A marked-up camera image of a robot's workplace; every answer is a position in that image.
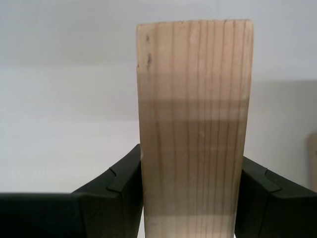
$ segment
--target wood surface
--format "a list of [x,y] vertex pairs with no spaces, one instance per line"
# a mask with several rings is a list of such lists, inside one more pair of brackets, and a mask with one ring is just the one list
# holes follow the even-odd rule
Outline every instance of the wood surface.
[[317,134],[309,137],[311,190],[317,192]]
[[253,56],[249,20],[137,27],[147,238],[232,238]]

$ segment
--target wooden board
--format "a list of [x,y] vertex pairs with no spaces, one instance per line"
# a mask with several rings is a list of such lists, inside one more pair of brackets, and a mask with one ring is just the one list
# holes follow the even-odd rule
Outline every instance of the wooden board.
[[139,25],[137,54],[146,237],[233,237],[252,22]]
[[311,190],[317,192],[317,134],[309,137]]

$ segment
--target white wall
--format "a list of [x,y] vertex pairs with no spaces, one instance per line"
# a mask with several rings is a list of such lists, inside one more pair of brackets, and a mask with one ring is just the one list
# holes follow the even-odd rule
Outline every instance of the white wall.
[[250,18],[245,155],[308,186],[317,1],[0,0],[0,191],[71,191],[138,143],[135,28]]

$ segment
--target black clamp jaw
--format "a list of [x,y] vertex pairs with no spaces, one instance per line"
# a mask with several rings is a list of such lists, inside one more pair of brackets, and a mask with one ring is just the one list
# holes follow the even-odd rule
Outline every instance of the black clamp jaw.
[[[137,145],[71,194],[0,194],[1,238],[136,238],[143,201]],[[237,238],[317,238],[317,193],[244,158]]]

